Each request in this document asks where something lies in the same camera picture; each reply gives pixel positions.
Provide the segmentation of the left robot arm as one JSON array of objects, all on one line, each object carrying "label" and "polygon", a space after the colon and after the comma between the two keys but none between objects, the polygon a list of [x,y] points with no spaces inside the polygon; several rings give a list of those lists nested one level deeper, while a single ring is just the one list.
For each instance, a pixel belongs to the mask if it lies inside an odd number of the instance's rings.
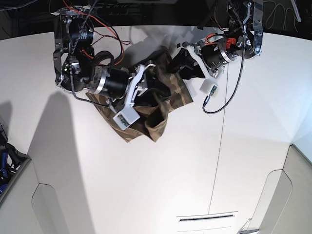
[{"label": "left robot arm", "polygon": [[179,43],[179,52],[167,65],[167,72],[179,73],[185,80],[216,77],[238,57],[251,59],[261,54],[263,1],[230,0],[227,8],[228,28],[196,43]]}]

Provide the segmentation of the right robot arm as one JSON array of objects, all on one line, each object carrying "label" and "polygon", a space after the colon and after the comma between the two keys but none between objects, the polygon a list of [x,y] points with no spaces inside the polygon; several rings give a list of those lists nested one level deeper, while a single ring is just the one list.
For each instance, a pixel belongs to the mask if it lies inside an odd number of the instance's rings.
[{"label": "right robot arm", "polygon": [[[55,83],[74,96],[100,108],[114,112],[129,107],[155,107],[167,101],[171,91],[154,73],[156,60],[150,59],[130,70],[118,68],[124,59],[123,42],[117,31],[95,14],[97,1],[89,9],[65,0],[55,23]],[[110,51],[95,52],[94,22],[111,33],[120,46],[115,57]]]}]

